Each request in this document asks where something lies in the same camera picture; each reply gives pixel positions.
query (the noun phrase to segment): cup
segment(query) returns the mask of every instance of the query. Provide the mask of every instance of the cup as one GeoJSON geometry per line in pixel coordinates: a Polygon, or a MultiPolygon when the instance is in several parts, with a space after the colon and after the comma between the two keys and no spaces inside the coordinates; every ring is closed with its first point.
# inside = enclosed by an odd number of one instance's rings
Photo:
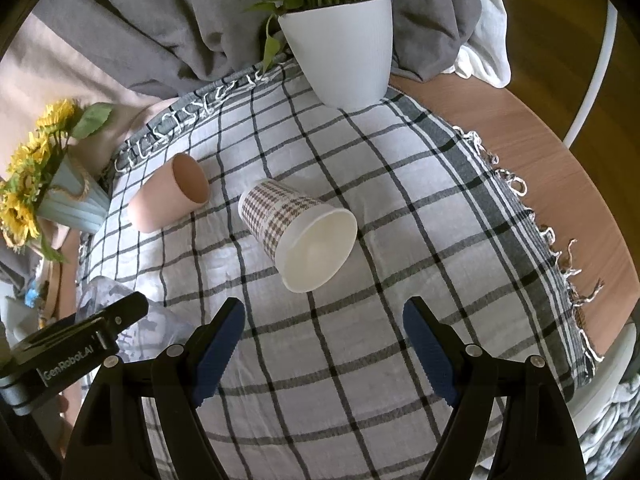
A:
{"type": "Polygon", "coordinates": [[[209,201],[209,181],[197,161],[178,153],[154,171],[127,206],[129,221],[152,233],[187,216],[209,201]]]}
{"type": "Polygon", "coordinates": [[[351,253],[358,231],[348,209],[271,179],[242,193],[238,211],[291,292],[309,292],[328,282],[351,253]]]}

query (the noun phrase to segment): wooden floor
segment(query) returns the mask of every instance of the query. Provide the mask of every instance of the wooden floor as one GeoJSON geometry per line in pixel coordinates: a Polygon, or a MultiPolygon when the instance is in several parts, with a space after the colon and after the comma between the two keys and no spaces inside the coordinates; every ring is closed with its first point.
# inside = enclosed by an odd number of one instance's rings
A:
{"type": "MultiPolygon", "coordinates": [[[[503,0],[509,89],[559,137],[569,129],[600,51],[607,0],[503,0]]],[[[618,222],[640,271],[640,44],[619,18],[598,99],[572,152],[618,222]]]]}

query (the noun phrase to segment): potted plant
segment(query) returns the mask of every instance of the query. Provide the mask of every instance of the potted plant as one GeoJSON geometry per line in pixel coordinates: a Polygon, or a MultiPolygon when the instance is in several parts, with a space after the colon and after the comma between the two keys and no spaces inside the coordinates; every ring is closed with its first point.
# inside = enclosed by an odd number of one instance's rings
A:
{"type": "Polygon", "coordinates": [[[278,17],[294,56],[318,98],[353,111],[382,99],[391,70],[391,0],[262,0],[250,9],[271,11],[263,66],[280,50],[269,34],[278,17]]]}
{"type": "Polygon", "coordinates": [[[96,103],[83,110],[70,99],[47,105],[36,131],[12,155],[7,180],[0,179],[0,228],[9,247],[36,244],[47,260],[62,261],[38,217],[92,233],[103,224],[110,199],[67,149],[70,138],[97,132],[111,108],[96,103]]]}

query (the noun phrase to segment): black and white checkered cloth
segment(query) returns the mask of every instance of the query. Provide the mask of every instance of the black and white checkered cloth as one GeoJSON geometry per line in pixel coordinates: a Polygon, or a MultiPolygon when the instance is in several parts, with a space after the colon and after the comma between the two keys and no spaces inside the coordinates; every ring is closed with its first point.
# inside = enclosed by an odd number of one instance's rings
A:
{"type": "MultiPolygon", "coordinates": [[[[130,141],[108,220],[81,261],[83,283],[114,278],[195,325],[229,296],[244,303],[219,395],[198,410],[229,477],[418,478],[451,410],[402,328],[414,295],[494,356],[544,356],[570,397],[587,373],[564,282],[531,211],[473,144],[393,89],[346,114],[322,106],[294,62],[253,74],[184,97],[130,141]],[[200,161],[210,203],[139,234],[127,203],[178,152],[200,161]],[[264,177],[358,220],[344,267],[312,293],[282,285],[238,216],[240,194],[264,177]]],[[[494,408],[481,459],[497,443],[504,405],[494,408]]]]}

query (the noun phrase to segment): blue gripper pad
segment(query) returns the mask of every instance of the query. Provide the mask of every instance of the blue gripper pad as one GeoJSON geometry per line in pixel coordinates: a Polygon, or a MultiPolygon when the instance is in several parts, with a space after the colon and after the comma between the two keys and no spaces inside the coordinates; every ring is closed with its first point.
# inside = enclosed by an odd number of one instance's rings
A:
{"type": "Polygon", "coordinates": [[[442,397],[449,406],[456,406],[458,391],[454,387],[451,361],[411,300],[404,304],[402,323],[434,393],[442,397]]]}
{"type": "Polygon", "coordinates": [[[195,386],[191,400],[199,408],[205,399],[213,397],[231,355],[244,330],[244,306],[240,301],[231,309],[216,336],[196,367],[195,386]]]}

